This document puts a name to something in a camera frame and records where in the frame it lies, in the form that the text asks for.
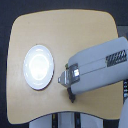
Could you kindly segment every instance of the plate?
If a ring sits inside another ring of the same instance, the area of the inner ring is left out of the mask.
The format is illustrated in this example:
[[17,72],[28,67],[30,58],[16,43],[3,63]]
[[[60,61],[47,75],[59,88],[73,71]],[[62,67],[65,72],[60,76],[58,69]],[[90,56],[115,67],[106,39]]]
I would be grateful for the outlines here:
[[43,45],[32,47],[25,56],[23,72],[26,82],[36,90],[45,88],[52,79],[53,57]]

